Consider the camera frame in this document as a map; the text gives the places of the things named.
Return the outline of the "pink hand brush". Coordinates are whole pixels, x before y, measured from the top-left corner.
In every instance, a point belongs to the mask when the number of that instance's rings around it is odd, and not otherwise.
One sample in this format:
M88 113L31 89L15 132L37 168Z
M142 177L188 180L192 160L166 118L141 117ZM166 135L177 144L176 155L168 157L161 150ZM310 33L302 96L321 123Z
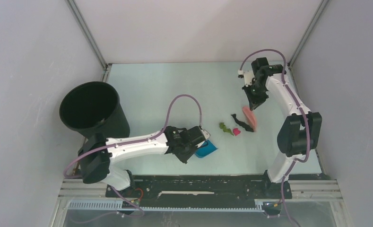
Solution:
M247 105L242 107L242 111L243 111L243 114L245 115L245 118L248 124L251 126L253 131L256 131L257 130L257 119L253 111Z

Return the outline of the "blue dustpan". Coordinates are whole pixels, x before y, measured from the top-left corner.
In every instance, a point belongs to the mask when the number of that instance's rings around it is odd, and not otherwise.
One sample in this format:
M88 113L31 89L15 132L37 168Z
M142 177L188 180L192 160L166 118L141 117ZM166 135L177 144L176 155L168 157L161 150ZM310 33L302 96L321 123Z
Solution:
M201 147L195 152L195 156L198 158L204 158L217 150L217 147L210 141L206 140Z

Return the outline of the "black paper scrap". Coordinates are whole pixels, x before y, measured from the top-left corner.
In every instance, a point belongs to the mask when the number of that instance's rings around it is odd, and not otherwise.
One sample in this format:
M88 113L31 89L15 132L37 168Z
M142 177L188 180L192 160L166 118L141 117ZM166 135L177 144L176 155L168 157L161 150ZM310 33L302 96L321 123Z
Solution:
M241 126L246 131L248 131L248 132L255 132L255 130L253 129L253 127L251 127L249 124L247 124L247 123L245 123L243 121L238 120L237 117L236 117L236 114L231 114L231 117L233 118L233 120L235 121L235 123L237 125Z

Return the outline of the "pink paper scrap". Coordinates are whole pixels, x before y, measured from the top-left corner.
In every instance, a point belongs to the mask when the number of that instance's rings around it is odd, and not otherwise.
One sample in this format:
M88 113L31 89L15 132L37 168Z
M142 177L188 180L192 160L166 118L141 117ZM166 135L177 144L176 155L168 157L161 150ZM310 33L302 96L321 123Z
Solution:
M238 136L241 133L241 131L238 128L233 128L232 132L234 136Z

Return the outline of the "green paper scrap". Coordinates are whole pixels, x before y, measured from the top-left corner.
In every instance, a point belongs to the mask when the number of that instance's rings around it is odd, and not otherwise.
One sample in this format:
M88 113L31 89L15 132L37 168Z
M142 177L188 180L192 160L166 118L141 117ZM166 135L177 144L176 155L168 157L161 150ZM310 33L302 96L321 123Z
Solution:
M228 127L225 125L224 122L220 122L220 123L219 123L219 128L220 128L223 132L225 132L225 133L229 133L229 134L231 134L232 136L234 136L233 131L232 131L230 128L228 128Z

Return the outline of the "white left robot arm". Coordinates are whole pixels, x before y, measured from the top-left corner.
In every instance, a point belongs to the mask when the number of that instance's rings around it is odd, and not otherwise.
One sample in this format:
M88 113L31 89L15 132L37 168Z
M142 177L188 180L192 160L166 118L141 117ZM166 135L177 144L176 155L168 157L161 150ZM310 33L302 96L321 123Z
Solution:
M200 126L167 126L162 131L132 138L105 138L98 133L78 151L81 179L84 184L103 182L130 197L135 192L132 173L116 168L116 163L146 155L173 154L186 164L209 138L209 132Z

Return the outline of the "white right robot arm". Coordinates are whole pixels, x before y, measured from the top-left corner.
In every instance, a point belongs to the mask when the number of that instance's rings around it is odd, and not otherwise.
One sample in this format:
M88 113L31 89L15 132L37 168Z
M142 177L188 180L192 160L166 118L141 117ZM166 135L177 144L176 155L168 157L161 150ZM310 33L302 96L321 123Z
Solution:
M238 77L244 79L250 110L255 110L269 97L276 100L285 118L277 135L279 153L267 170L269 180L261 184L261 193L268 198L279 193L278 183L287 181L297 162L305 163L310 151L318 144L322 116L312 112L290 86L285 67L270 65L267 58L257 58L251 63L252 70L238 70Z

